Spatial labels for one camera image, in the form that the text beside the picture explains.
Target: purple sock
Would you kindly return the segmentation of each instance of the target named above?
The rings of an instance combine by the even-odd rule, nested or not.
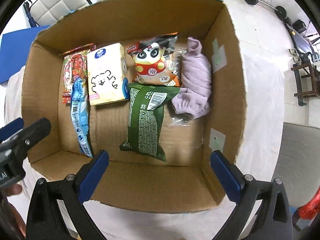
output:
[[[211,65],[201,54],[200,41],[189,37],[187,47],[187,53],[182,57],[182,86],[179,94],[172,99],[172,105],[176,114],[196,119],[210,111]]]

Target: barcode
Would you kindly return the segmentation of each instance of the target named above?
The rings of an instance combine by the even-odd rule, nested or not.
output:
[[[81,148],[82,148],[84,154],[90,155],[88,147],[86,146],[86,144],[81,144]]]
[[[166,97],[167,93],[154,92],[151,96],[147,110],[155,110],[159,105],[163,103]]]

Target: cartoon dog drawing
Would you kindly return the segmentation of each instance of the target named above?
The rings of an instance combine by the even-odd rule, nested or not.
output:
[[[108,85],[112,85],[113,88],[117,89],[117,84],[115,84],[116,78],[111,75],[111,72],[109,70],[105,71],[104,73],[101,73],[99,75],[96,75],[91,79],[92,91],[102,95],[106,92],[106,87]]]
[[[127,64],[125,62],[125,58],[121,58],[121,68],[122,68],[122,73],[126,76],[127,75]]]

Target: green snack package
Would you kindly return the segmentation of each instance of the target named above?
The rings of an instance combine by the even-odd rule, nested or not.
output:
[[[166,161],[159,144],[164,116],[164,104],[178,94],[180,88],[128,84],[130,110],[127,140],[120,145],[121,151],[133,151]]]

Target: snack package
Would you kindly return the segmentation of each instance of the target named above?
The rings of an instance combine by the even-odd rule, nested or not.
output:
[[[90,105],[129,99],[125,50],[120,43],[88,53]]]
[[[74,80],[76,80],[82,72],[84,78],[87,78],[87,54],[95,50],[93,43],[66,51],[61,55],[65,56],[63,60],[63,93],[61,98],[62,104],[71,103],[71,90]]]
[[[130,110],[127,140],[120,145],[121,151],[134,151],[166,161],[159,144],[164,116],[164,104],[178,94],[180,88],[128,84]]]
[[[172,63],[178,33],[139,41],[127,48],[137,71],[133,82],[179,87],[180,82]]]
[[[86,80],[81,77],[78,77],[72,86],[71,120],[78,136],[81,153],[92,158],[87,138],[89,132],[87,85]]]

